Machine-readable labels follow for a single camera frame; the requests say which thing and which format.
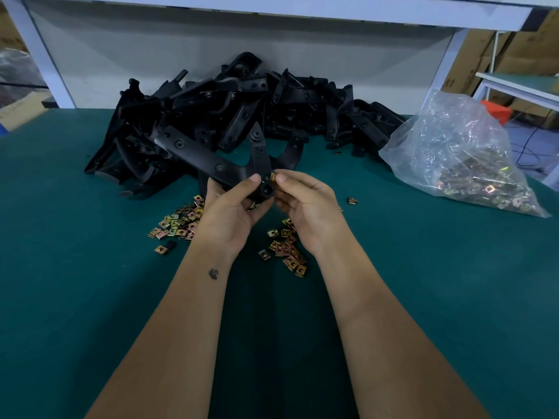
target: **small black rubber piece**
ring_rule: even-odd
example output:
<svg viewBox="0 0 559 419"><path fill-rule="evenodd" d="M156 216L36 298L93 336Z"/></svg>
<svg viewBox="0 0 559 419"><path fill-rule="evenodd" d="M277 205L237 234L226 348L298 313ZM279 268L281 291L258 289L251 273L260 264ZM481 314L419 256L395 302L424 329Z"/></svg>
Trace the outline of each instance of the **small black rubber piece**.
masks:
<svg viewBox="0 0 559 419"><path fill-rule="evenodd" d="M167 250L171 251L173 248L177 246L177 242L170 239L163 245Z"/></svg>

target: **pile of black plastic parts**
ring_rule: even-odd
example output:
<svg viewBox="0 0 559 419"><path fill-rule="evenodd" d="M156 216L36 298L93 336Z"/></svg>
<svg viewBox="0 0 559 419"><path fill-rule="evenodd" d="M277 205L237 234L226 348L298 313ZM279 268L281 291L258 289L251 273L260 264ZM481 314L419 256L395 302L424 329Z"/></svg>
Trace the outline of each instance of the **pile of black plastic parts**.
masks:
<svg viewBox="0 0 559 419"><path fill-rule="evenodd" d="M353 143L352 155L378 150L405 120L380 103L353 99L353 87L336 88L321 77L295 77L258 71L261 60L249 52L221 66L215 78L180 82L183 70L153 95L144 95L130 79L108 126L101 148L85 172L125 187L125 197L149 197L184 174L199 178L206 194L208 176L230 188L248 176L262 176L255 201L273 196L270 174L294 169L309 136L323 135L326 148ZM278 157L266 151L266 139L287 141ZM218 156L243 140L250 145L248 164Z"/></svg>

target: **white wall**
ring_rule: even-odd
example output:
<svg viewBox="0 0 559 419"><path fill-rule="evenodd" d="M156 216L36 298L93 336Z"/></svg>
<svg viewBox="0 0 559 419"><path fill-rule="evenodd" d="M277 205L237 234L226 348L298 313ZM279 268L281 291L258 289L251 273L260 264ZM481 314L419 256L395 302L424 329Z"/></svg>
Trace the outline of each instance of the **white wall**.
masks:
<svg viewBox="0 0 559 419"><path fill-rule="evenodd" d="M151 94L185 68L215 76L252 51L263 67L353 84L356 98L419 110L453 29L343 20L26 0L77 107L114 108L134 77Z"/></svg>

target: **forearm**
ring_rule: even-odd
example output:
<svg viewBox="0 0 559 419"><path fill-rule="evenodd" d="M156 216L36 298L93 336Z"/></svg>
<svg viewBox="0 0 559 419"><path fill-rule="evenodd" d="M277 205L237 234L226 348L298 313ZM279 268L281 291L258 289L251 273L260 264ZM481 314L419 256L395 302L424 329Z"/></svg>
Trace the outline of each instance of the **forearm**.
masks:
<svg viewBox="0 0 559 419"><path fill-rule="evenodd" d="M487 417L353 238L318 259L360 417Z"/></svg>
<svg viewBox="0 0 559 419"><path fill-rule="evenodd" d="M207 417L232 259L196 240L191 244L87 419Z"/></svg>

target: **mounting hole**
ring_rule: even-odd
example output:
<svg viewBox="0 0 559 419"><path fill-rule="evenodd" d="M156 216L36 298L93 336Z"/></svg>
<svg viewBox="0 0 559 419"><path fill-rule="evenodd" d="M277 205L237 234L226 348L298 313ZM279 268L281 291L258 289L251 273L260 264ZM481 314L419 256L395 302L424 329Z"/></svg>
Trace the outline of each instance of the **mounting hole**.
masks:
<svg viewBox="0 0 559 419"><path fill-rule="evenodd" d="M271 185L265 184L262 187L262 194L264 194L265 196L269 196L270 194L272 194L272 192L273 192L273 189L272 189Z"/></svg>

